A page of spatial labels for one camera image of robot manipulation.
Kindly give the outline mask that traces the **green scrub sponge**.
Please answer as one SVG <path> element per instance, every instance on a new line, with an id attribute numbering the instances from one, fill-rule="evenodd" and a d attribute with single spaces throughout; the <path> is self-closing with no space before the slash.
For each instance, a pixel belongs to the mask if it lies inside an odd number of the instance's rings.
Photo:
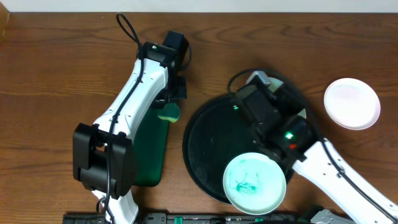
<path id="1" fill-rule="evenodd" d="M 180 108 L 176 103 L 167 103 L 161 110 L 158 112 L 158 118 L 161 120 L 169 121 L 171 123 L 175 123 L 179 120 L 180 117 Z"/>

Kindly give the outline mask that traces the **pale green plate front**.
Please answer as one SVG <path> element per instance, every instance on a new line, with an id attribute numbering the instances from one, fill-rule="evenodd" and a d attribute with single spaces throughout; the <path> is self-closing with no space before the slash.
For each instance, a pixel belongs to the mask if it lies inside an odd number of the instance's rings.
<path id="1" fill-rule="evenodd" d="M 224 170 L 222 185 L 229 202 L 250 215 L 274 211 L 284 200 L 287 188 L 279 165 L 258 152 L 232 159 Z"/>

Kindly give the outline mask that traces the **pale green plate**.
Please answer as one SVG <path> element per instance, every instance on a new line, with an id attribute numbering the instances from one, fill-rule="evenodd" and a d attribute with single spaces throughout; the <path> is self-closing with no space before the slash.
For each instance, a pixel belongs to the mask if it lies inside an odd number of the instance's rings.
<path id="1" fill-rule="evenodd" d="M 232 159 L 224 170 L 222 185 L 229 202 L 250 215 L 274 211 L 284 200 L 287 188 L 279 165 L 258 152 Z"/>
<path id="2" fill-rule="evenodd" d="M 283 84 L 282 81 L 273 77 L 270 77 L 269 80 L 271 84 L 268 86 L 268 89 L 270 89 L 270 91 L 273 93 Z M 297 113 L 297 115 L 303 118 L 307 117 L 305 109 L 302 109 L 299 113 Z"/>

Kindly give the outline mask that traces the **white plate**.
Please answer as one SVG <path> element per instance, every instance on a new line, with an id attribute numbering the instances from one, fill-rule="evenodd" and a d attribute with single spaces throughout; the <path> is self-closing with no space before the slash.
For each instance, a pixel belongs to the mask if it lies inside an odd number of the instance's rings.
<path id="1" fill-rule="evenodd" d="M 376 92 L 355 78 L 340 78 L 325 90 L 323 104 L 328 116 L 338 125 L 363 130 L 374 125 L 381 114 Z"/>

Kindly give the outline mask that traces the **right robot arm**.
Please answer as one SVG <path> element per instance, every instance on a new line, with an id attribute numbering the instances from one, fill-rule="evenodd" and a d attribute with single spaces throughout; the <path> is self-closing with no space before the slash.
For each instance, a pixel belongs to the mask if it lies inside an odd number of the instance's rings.
<path id="1" fill-rule="evenodd" d="M 397 205 L 361 177 L 320 132 L 301 92 L 272 70 L 249 69 L 231 92 L 259 148 L 327 194 L 355 223 L 397 223 Z"/>

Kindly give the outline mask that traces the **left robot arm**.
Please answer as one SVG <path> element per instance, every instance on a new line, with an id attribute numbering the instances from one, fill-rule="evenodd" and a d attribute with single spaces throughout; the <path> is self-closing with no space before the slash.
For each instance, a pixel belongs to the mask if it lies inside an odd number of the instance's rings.
<path id="1" fill-rule="evenodd" d="M 134 223 L 139 209 L 131 193 L 133 141 L 151 106 L 163 108 L 187 97 L 185 79 L 178 73 L 189 51 L 186 37 L 172 30 L 162 44 L 140 46 L 131 76 L 111 106 L 92 125 L 76 127 L 73 177 L 99 201 L 96 214 L 71 215 L 64 223 Z"/>

